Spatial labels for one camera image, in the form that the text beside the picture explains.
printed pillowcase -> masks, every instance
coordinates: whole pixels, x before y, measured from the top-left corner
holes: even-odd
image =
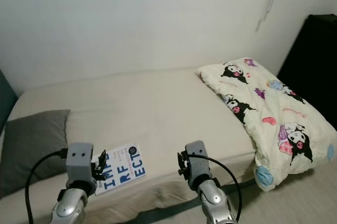
[[[202,81],[219,94],[254,139],[254,173],[265,191],[288,174],[334,157],[337,132],[307,101],[250,58],[199,68]]]

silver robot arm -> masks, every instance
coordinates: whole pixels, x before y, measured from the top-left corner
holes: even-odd
[[[189,187],[198,193],[207,224],[237,224],[230,211],[226,194],[219,188],[217,180],[212,179],[208,160],[188,156],[195,154],[207,156],[202,141],[187,144],[185,151],[178,153],[179,174],[184,175]]]
[[[51,224],[80,224],[84,220],[84,207],[88,197],[97,188],[97,180],[105,180],[102,171],[106,164],[106,153],[98,158],[98,166],[91,163],[94,146],[76,143],[68,148],[66,188],[58,195],[58,203],[52,211]]]

white bedsheet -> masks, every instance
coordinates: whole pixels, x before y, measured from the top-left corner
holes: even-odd
[[[209,156],[233,170],[239,181],[253,178],[253,144],[240,122],[193,69],[145,72],[55,85],[25,92],[9,119],[51,109],[71,109],[67,140],[91,142],[94,154],[126,143],[139,145],[147,176],[99,196],[85,211],[91,223],[120,223],[141,211],[196,197],[177,173],[176,153],[203,140]],[[231,178],[212,169],[220,183]],[[47,223],[66,174],[33,184],[36,223]],[[24,190],[0,200],[0,223],[26,223]]]

black furniture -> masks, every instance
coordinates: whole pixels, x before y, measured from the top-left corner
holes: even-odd
[[[17,96],[0,70],[0,132],[17,101]]]
[[[337,129],[337,16],[310,15],[278,76]]]

book cover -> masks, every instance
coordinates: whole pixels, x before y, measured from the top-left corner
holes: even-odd
[[[99,155],[93,156],[92,162],[98,164]],[[124,145],[106,152],[106,165],[103,170],[105,181],[97,181],[95,194],[100,195],[118,186],[124,185],[146,175],[146,169],[139,146]]]

